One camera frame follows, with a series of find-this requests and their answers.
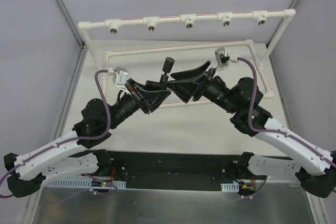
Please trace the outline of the black L-shaped faucet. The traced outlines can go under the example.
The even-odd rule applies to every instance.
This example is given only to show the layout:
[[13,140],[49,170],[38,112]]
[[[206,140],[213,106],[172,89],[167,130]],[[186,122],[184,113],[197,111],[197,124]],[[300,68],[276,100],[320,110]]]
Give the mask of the black L-shaped faucet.
[[166,83],[169,77],[167,75],[161,75],[159,82],[147,80],[145,87],[150,90],[166,90]]

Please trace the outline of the black faucet valve handle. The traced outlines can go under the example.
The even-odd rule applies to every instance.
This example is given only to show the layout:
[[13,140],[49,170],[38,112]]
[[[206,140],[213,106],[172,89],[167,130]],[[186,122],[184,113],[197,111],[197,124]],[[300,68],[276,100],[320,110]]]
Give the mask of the black faucet valve handle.
[[163,71],[162,76],[164,77],[167,76],[167,74],[171,72],[174,64],[175,64],[175,60],[173,58],[166,57],[163,67],[162,67],[162,71]]

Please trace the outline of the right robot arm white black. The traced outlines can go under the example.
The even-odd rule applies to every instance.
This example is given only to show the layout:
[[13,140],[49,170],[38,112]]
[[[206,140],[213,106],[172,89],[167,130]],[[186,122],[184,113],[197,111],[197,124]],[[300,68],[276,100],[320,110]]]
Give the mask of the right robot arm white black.
[[241,78],[231,89],[216,76],[209,61],[196,69],[171,74],[167,87],[185,103],[207,98],[233,115],[230,122],[238,131],[272,145],[290,158],[286,161],[243,153],[243,161],[236,166],[240,178],[283,177],[314,196],[327,198],[335,191],[335,152],[311,144],[259,106],[263,94],[257,86],[256,70],[250,61],[241,57],[237,60],[249,65],[253,76]]

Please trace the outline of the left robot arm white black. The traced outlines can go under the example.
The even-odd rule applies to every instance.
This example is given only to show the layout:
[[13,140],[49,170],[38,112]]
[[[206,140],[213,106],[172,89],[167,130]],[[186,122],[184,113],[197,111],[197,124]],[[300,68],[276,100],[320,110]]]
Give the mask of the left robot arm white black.
[[53,173],[52,165],[73,154],[87,151],[111,136],[137,110],[145,114],[155,111],[171,94],[165,81],[140,84],[133,79],[125,83],[126,93],[114,105],[105,98],[90,100],[81,111],[82,120],[54,141],[27,154],[4,156],[5,180],[12,197],[21,198],[40,189],[47,180],[45,171]]

